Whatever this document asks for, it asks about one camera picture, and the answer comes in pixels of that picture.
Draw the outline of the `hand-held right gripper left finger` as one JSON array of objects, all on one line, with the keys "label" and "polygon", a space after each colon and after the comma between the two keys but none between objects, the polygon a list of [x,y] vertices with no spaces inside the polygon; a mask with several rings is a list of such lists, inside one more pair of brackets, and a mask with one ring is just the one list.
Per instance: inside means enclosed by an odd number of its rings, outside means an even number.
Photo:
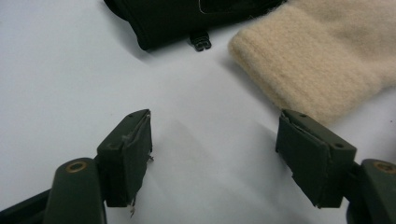
[{"label": "hand-held right gripper left finger", "polygon": [[152,159],[151,113],[127,115],[97,148],[96,162],[108,207],[134,205]]}]

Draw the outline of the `black glove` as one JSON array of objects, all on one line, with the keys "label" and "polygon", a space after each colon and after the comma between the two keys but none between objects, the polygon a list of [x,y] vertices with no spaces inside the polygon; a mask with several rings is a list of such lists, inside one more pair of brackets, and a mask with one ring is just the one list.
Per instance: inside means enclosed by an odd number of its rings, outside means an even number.
[{"label": "black glove", "polygon": [[104,0],[127,21],[143,50],[188,36],[196,50],[209,49],[207,30],[268,13],[284,0]]}]

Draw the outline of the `beige knitted glove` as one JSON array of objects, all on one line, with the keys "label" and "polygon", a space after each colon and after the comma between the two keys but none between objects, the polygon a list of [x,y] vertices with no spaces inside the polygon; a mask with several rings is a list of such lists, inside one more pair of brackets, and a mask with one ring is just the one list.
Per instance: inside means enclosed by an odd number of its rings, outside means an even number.
[{"label": "beige knitted glove", "polygon": [[396,86],[396,0],[288,0],[229,51],[278,108],[329,124]]}]

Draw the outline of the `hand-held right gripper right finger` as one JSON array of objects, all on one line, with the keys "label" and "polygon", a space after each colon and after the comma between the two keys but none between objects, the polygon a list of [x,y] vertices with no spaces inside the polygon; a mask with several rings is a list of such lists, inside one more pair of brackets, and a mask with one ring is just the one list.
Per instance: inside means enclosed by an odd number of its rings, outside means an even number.
[{"label": "hand-held right gripper right finger", "polygon": [[279,117],[276,152],[292,178],[316,207],[335,208],[357,149],[306,114],[284,109]]}]

